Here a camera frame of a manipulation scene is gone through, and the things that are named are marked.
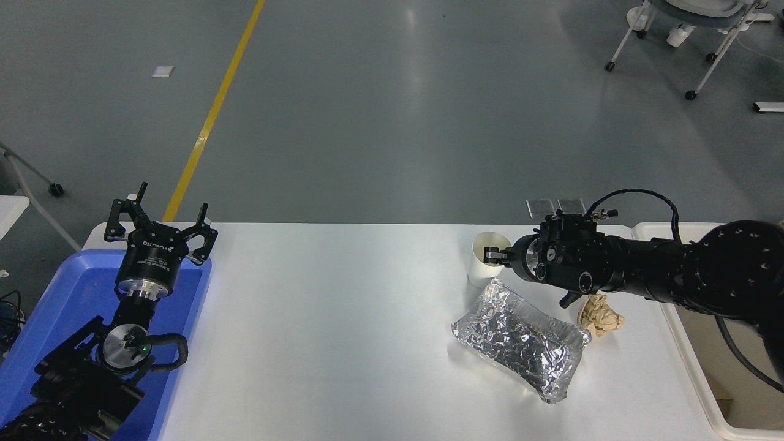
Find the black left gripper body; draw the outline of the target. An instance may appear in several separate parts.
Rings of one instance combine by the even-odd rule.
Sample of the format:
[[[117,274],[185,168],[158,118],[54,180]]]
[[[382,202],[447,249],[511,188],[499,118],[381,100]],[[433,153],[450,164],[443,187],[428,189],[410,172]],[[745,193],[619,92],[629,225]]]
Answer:
[[[151,232],[137,228],[129,234],[128,247],[121,262],[116,285],[130,290],[140,280],[173,290],[180,265],[187,253],[180,230],[167,224],[153,223]]]

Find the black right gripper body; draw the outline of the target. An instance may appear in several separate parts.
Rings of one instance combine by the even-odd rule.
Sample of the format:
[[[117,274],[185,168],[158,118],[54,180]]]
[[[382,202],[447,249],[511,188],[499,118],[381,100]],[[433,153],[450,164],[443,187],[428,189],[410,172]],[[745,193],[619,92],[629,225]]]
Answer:
[[[533,235],[526,235],[513,243],[509,248],[509,267],[513,270],[518,278],[526,281],[533,281],[533,273],[529,262],[529,247],[533,243]]]

